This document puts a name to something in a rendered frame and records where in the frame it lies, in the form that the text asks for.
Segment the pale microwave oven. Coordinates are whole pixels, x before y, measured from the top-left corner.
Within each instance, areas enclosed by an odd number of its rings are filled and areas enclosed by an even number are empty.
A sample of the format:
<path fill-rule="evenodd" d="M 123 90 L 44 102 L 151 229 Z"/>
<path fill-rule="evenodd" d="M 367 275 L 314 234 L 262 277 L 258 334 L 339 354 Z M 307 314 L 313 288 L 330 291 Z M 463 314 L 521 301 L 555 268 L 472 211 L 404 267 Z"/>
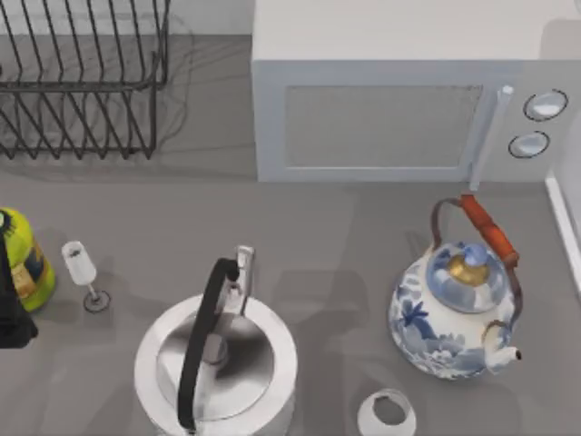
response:
<path fill-rule="evenodd" d="M 537 182 L 581 121 L 581 0 L 257 0 L 262 182 L 469 183 L 496 92 L 515 88 L 483 182 Z M 525 117 L 553 89 L 566 109 Z M 507 149 L 540 131 L 532 159 Z"/>

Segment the blue and white teapot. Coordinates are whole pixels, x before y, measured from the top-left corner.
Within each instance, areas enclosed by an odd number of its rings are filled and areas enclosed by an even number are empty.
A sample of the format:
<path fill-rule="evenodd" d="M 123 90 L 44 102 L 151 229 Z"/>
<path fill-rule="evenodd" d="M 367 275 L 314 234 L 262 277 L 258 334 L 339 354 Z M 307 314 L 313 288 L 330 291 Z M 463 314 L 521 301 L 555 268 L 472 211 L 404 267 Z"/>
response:
<path fill-rule="evenodd" d="M 443 240 L 439 212 L 446 204 L 466 214 L 482 242 Z M 521 360 L 510 342 L 524 305 L 514 246 L 472 194 L 438 201 L 430 230 L 427 250 L 392 293 L 387 316 L 394 343 L 420 371 L 449 381 Z"/>

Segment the clear wine glass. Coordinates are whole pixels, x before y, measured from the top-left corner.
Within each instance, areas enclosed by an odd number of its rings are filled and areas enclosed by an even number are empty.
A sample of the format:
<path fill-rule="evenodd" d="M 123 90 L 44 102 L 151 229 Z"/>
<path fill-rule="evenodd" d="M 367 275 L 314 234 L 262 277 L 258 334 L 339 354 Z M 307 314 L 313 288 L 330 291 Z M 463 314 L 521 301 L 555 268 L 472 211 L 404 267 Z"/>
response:
<path fill-rule="evenodd" d="M 88 290 L 84 296 L 84 309 L 90 313 L 105 311 L 110 305 L 111 296 L 94 288 L 97 270 L 84 245 L 80 241 L 70 241 L 63 245 L 61 252 L 74 284 Z"/>

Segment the white cup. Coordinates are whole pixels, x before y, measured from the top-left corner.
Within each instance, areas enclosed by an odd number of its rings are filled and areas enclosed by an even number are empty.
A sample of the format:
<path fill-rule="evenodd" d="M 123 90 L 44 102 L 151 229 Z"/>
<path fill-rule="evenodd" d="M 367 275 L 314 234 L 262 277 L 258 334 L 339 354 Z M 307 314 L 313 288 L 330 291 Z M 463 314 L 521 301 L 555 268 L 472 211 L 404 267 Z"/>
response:
<path fill-rule="evenodd" d="M 362 402 L 357 425 L 361 436 L 415 436 L 417 417 L 401 391 L 382 389 Z"/>

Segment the microwave knob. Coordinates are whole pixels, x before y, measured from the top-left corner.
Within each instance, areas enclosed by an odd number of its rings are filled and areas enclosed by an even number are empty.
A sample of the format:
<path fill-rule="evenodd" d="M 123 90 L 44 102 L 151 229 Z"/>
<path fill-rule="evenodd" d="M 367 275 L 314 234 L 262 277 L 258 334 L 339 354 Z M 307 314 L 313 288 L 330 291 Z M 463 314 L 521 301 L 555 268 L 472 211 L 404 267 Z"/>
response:
<path fill-rule="evenodd" d="M 507 146 L 508 152 L 517 159 L 532 159 L 541 155 L 550 145 L 547 134 L 534 131 L 515 136 Z"/>
<path fill-rule="evenodd" d="M 523 107 L 524 115 L 534 122 L 544 122 L 559 116 L 568 105 L 567 95 L 557 89 L 531 95 Z"/>

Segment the yellow green bottle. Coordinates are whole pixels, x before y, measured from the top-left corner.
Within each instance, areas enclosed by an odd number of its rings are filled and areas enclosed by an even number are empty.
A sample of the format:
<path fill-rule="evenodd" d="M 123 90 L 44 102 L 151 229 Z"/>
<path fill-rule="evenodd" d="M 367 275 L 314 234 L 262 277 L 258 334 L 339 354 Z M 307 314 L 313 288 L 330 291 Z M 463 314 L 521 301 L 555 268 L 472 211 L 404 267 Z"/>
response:
<path fill-rule="evenodd" d="M 31 224 L 17 210 L 0 207 L 0 233 L 5 240 L 15 289 L 28 312 L 44 306 L 54 292 L 54 269 L 36 240 Z"/>

